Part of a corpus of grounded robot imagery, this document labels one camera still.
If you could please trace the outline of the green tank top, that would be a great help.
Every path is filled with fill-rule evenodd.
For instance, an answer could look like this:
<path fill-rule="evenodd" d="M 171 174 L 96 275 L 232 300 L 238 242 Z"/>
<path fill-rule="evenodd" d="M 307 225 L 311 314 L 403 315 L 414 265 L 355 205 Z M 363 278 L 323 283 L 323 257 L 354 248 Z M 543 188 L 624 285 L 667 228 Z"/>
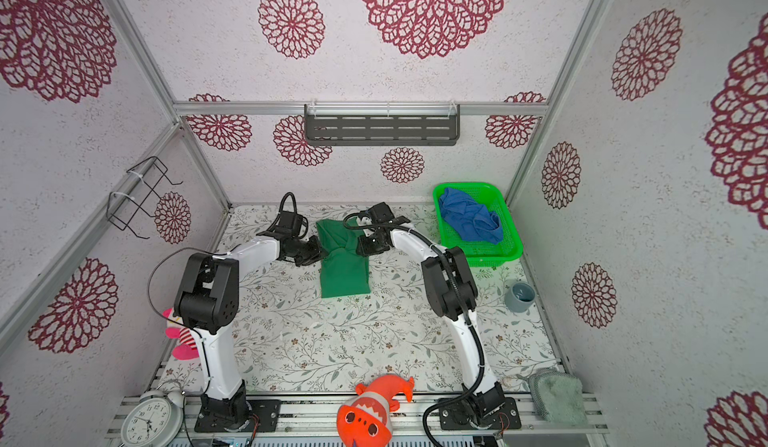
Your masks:
<path fill-rule="evenodd" d="M 320 244 L 328 253 L 320 267 L 321 297 L 369 294 L 369 260 L 357 253 L 362 232 L 330 219 L 319 220 L 316 228 Z"/>

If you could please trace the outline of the blue tank top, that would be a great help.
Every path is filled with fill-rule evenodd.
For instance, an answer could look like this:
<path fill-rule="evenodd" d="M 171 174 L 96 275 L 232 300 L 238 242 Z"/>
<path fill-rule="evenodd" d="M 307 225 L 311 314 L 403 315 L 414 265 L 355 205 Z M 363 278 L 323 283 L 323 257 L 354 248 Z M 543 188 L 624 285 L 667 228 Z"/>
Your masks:
<path fill-rule="evenodd" d="M 466 192 L 446 188 L 438 200 L 442 220 L 465 242 L 497 245 L 504 234 L 499 215 L 476 202 Z"/>

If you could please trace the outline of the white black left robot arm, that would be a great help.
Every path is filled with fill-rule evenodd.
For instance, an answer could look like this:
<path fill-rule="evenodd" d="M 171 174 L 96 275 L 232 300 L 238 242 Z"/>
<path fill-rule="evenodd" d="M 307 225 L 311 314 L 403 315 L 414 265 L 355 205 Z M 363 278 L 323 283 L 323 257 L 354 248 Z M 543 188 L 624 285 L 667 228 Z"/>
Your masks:
<path fill-rule="evenodd" d="M 195 253 L 185 266 L 174 314 L 195 340 L 206 380 L 203 414 L 236 424 L 249 416 L 246 385 L 236 365 L 231 324 L 239 311 L 240 282 L 274 261 L 312 265 L 328 256 L 317 236 L 257 236 L 224 254 Z"/>

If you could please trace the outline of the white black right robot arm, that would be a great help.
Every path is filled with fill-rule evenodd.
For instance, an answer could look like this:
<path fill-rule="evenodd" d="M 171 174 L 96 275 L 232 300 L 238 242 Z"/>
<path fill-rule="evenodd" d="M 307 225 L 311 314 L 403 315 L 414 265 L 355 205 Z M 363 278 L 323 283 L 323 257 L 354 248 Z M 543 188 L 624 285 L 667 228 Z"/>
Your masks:
<path fill-rule="evenodd" d="M 352 228 L 363 232 L 358 239 L 359 255 L 369 257 L 396 249 L 420 264 L 427 302 L 445 322 L 461 367 L 463 391 L 443 405 L 462 403 L 476 420 L 503 407 L 504 390 L 488 363 L 480 337 L 476 312 L 479 291 L 463 251 L 433 242 L 403 217 Z"/>

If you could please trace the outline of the bright green plastic basket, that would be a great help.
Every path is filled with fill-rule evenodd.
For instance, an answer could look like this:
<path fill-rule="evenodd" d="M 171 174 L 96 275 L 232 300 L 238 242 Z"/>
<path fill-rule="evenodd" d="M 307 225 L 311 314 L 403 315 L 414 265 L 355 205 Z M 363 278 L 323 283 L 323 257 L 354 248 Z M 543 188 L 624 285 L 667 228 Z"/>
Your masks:
<path fill-rule="evenodd" d="M 439 198 L 447 188 L 465 192 L 474 201 L 484 205 L 490 212 L 496 213 L 499 216 L 503 238 L 498 244 L 462 240 L 459 233 L 443 220 Z M 484 182 L 443 183 L 434 187 L 432 195 L 436 209 L 440 243 L 448 248 L 460 247 L 464 251 L 471 267 L 499 267 L 522 256 L 522 241 L 504 196 L 496 186 Z"/>

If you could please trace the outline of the teal green cup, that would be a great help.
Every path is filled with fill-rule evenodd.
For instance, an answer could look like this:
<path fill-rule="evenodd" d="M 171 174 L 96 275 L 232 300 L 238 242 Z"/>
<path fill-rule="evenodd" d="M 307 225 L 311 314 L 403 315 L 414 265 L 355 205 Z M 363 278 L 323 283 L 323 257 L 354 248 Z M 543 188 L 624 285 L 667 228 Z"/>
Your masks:
<path fill-rule="evenodd" d="M 507 309 L 513 313 L 525 313 L 533 305 L 536 292 L 532 286 L 525 282 L 517 282 L 510 286 L 504 296 Z"/>

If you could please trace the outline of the pink striped plush toy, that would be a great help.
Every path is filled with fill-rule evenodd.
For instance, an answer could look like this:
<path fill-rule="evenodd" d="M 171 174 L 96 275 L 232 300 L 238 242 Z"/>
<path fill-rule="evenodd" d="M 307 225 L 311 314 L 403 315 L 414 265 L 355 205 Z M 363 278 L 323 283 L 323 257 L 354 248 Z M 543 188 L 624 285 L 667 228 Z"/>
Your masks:
<path fill-rule="evenodd" d="M 172 357 L 180 361 L 190 361 L 199 358 L 195 336 L 183 326 L 182 319 L 173 314 L 169 308 L 162 312 L 166 319 L 165 335 L 176 342 L 172 350 Z"/>

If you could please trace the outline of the red fish plush toy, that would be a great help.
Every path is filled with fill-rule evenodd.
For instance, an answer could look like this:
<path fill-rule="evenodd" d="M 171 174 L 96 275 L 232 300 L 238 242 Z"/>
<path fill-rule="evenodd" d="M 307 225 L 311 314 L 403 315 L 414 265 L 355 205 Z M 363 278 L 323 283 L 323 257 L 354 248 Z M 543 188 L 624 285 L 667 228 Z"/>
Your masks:
<path fill-rule="evenodd" d="M 356 396 L 337 412 L 337 433 L 345 446 L 384 447 L 393 437 L 390 415 L 400 408 L 395 399 L 404 395 L 413 400 L 415 380 L 398 375 L 383 375 L 369 385 L 358 384 Z"/>

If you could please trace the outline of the white alarm clock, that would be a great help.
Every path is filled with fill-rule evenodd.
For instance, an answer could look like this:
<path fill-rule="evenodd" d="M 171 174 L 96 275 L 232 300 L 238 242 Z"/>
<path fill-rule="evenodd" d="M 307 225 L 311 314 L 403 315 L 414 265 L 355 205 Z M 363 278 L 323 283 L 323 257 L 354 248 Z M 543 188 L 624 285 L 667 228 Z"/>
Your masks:
<path fill-rule="evenodd" d="M 184 420 L 184 396 L 178 389 L 169 392 L 150 390 L 123 421 L 120 438 L 123 446 L 167 446 L 176 437 Z"/>

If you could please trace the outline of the light green folded cloth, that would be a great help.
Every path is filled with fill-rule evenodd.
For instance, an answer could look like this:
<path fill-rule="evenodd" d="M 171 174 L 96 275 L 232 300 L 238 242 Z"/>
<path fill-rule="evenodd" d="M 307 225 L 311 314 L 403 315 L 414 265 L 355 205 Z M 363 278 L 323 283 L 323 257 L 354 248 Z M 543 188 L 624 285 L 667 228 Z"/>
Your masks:
<path fill-rule="evenodd" d="M 545 421 L 569 426 L 588 423 L 578 377 L 546 369 L 530 376 L 527 383 L 538 415 Z"/>

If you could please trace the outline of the dark grey wall shelf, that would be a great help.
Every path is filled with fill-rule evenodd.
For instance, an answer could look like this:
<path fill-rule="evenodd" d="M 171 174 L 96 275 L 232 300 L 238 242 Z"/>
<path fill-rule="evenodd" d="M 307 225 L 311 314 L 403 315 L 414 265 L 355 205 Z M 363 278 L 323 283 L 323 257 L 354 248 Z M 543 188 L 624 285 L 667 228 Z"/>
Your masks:
<path fill-rule="evenodd" d="M 304 133 L 313 147 L 444 147 L 460 137 L 458 105 L 437 113 L 340 113 L 304 106 Z"/>

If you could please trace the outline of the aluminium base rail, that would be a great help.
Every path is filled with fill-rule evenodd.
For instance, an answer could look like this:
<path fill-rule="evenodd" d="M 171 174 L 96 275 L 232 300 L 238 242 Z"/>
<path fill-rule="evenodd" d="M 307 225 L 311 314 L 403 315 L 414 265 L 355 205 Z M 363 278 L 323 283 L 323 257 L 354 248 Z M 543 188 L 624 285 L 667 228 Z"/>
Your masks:
<path fill-rule="evenodd" d="M 400 408 L 390 415 L 393 436 L 423 437 L 423 412 L 436 404 L 443 396 L 441 394 L 416 393 L 412 401 L 398 395 L 396 400 Z M 581 426 L 569 426 L 547 422 L 536 413 L 532 397 L 529 394 L 509 394 L 509 399 L 515 401 L 515 415 L 495 414 L 494 425 L 488 428 L 474 428 L 467 424 L 458 430 L 447 430 L 444 415 L 435 411 L 430 414 L 427 424 L 430 433 L 443 440 L 449 436 L 489 436 L 503 432 L 506 436 L 545 435 L 545 434 L 584 434 L 589 438 L 594 436 L 603 439 L 610 433 L 602 409 L 593 394 L 583 396 L 587 414 L 587 423 Z M 266 395 L 250 395 L 248 401 L 253 407 L 268 400 L 278 400 L 280 406 L 275 414 L 271 412 L 259 415 L 260 431 L 256 439 L 272 438 L 329 438 L 337 440 L 337 416 L 342 404 L 351 399 L 347 394 L 286 394 L 278 396 L 274 393 Z M 206 433 L 197 431 L 195 425 L 199 420 L 201 400 L 191 397 L 185 400 L 185 426 L 190 429 L 191 438 L 197 439 L 244 439 L 250 438 L 252 431 L 242 432 L 217 431 Z"/>

